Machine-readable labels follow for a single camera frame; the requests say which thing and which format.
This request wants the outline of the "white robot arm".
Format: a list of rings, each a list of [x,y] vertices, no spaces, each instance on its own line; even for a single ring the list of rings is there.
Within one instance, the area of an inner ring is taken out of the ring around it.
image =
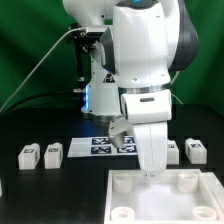
[[[143,171],[164,171],[170,73],[188,67],[198,51],[184,0],[62,2],[80,26],[76,47],[91,57],[83,115],[108,121],[109,140],[117,148],[125,134],[132,135]]]

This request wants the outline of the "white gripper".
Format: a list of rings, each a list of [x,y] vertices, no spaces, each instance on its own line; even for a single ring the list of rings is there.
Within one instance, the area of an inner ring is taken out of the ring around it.
[[[123,94],[122,112],[132,125],[140,168],[164,172],[167,166],[167,121],[172,118],[170,92]]]

